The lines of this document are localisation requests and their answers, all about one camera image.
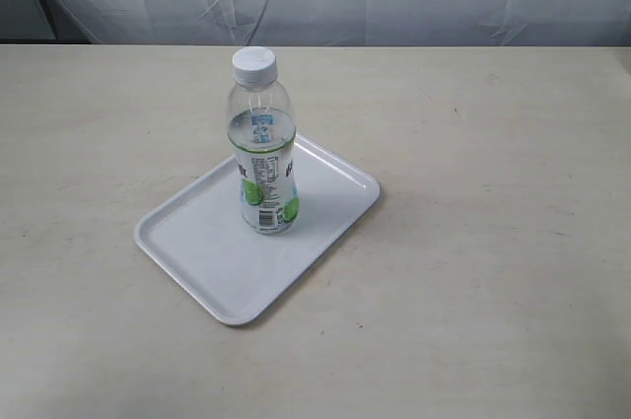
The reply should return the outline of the clear plastic bottle white cap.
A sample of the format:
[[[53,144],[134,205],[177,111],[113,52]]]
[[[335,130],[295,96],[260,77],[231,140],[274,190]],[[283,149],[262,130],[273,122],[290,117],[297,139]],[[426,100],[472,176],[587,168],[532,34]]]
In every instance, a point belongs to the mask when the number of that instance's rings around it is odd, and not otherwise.
[[[255,231],[281,233],[291,227],[300,210],[291,99],[278,80],[276,55],[266,47],[236,51],[232,72],[227,134],[239,171],[241,213]]]

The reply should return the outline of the white rectangular plastic tray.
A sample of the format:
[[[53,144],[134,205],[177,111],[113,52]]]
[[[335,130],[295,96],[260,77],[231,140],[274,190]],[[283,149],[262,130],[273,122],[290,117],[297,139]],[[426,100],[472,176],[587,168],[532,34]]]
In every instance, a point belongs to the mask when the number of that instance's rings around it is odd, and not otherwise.
[[[300,212],[278,235],[242,218],[229,158],[145,215],[137,245],[218,321],[255,320],[344,235],[381,195],[372,176],[299,135],[294,163]]]

